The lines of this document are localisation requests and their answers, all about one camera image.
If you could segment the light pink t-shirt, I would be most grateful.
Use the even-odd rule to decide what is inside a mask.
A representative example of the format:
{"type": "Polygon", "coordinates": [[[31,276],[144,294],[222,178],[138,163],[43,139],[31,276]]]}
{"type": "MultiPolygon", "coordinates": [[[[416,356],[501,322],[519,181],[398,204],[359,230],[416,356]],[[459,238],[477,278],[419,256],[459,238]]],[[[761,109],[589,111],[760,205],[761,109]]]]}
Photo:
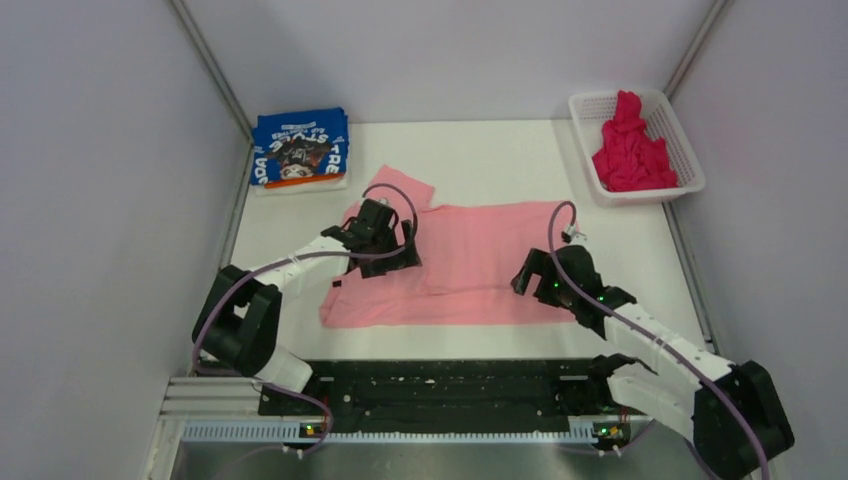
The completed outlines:
{"type": "Polygon", "coordinates": [[[327,328],[376,325],[524,325],[572,323],[568,311],[510,286],[529,251],[547,249],[553,201],[435,206],[433,186],[389,166],[373,178],[404,219],[418,215],[418,266],[365,279],[336,279],[319,315],[327,328]]]}

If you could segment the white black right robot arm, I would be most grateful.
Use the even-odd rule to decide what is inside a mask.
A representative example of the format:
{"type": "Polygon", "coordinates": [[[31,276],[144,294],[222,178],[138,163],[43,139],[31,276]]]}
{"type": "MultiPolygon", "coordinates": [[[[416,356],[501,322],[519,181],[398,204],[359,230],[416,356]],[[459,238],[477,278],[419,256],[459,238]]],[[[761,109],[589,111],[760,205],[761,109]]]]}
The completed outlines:
{"type": "Polygon", "coordinates": [[[794,446],[762,365],[734,363],[676,334],[633,295],[604,284],[585,247],[530,249],[513,290],[524,294],[534,275],[540,303],[568,310],[616,349],[590,363],[586,397],[594,409],[621,405],[652,417],[684,438],[720,479],[741,479],[794,446]]]}

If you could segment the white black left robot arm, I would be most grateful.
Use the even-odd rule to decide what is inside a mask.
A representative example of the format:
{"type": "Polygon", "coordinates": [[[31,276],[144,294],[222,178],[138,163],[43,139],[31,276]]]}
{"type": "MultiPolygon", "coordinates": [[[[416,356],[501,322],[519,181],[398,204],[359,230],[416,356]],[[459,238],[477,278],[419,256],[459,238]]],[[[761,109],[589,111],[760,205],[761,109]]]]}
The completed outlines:
{"type": "Polygon", "coordinates": [[[310,243],[277,261],[218,271],[192,331],[196,352],[206,352],[225,374],[254,378],[282,390],[297,413],[319,404],[312,367],[278,341],[285,301],[351,271],[367,279],[417,267],[418,216],[407,220],[384,201],[366,199],[340,225],[322,230],[310,243]]]}

